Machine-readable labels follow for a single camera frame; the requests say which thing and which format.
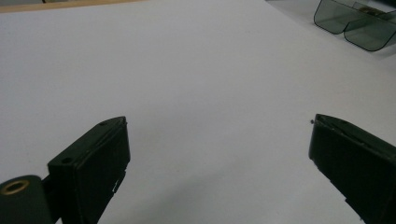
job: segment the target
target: white tabletop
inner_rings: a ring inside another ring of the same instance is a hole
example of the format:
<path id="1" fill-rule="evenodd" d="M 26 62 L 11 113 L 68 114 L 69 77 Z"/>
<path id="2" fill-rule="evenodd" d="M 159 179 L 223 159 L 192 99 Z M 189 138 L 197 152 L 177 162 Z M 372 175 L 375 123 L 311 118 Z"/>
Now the white tabletop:
<path id="1" fill-rule="evenodd" d="M 132 161 L 100 223 L 361 223 L 308 159 L 309 120 L 396 145 L 396 48 L 358 49 L 316 27 L 314 8 L 284 4 L 0 14 L 0 182 L 45 177 L 93 125 L 124 115 Z"/>

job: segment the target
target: wooden strip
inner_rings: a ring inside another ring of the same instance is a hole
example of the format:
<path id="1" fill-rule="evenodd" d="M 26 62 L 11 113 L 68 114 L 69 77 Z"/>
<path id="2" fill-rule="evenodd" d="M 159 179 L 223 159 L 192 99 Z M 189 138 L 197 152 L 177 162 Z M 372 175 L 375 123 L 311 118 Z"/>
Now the wooden strip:
<path id="1" fill-rule="evenodd" d="M 117 3 L 141 2 L 141 1 L 146 1 L 146 0 L 83 0 L 83 1 L 73 1 L 73 2 L 17 5 L 17 6 L 0 7 L 0 13 L 37 11 L 37 10 L 47 10 L 47 9 L 56 9 L 56 8 L 68 8 L 68 7 L 88 7 L 88 6 L 109 5 L 109 4 L 117 4 Z"/>

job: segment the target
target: glasses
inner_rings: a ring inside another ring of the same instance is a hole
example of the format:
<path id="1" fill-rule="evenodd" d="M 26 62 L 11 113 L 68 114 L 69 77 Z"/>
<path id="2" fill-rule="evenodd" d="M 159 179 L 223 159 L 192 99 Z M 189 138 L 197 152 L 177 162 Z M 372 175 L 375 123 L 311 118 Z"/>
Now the glasses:
<path id="1" fill-rule="evenodd" d="M 352 44 L 376 51 L 396 42 L 396 11 L 385 13 L 351 1 L 321 0 L 314 22 Z"/>

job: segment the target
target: tinted lens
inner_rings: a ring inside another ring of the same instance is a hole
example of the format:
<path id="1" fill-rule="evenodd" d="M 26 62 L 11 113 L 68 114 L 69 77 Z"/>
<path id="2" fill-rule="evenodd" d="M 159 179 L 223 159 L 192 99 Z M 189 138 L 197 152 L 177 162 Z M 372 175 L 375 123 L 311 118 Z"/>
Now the tinted lens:
<path id="1" fill-rule="evenodd" d="M 344 35 L 347 41 L 363 49 L 376 51 L 393 42 L 396 34 L 394 21 L 396 11 L 352 21 L 346 27 Z"/>
<path id="2" fill-rule="evenodd" d="M 314 22 L 317 26 L 335 35 L 344 32 L 348 23 L 367 17 L 354 7 L 334 0 L 321 0 L 315 13 Z"/>

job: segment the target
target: table surface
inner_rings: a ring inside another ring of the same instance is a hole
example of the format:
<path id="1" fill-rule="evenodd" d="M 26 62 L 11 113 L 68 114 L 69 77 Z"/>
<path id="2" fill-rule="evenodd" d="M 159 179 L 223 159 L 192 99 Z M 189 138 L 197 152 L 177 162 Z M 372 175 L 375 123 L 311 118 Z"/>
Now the table surface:
<path id="1" fill-rule="evenodd" d="M 123 115 L 132 161 L 100 223 L 362 223 L 308 159 L 309 121 L 331 115 L 396 145 L 396 48 L 319 29 L 307 2 L 0 14 L 0 182 L 46 176 Z"/>

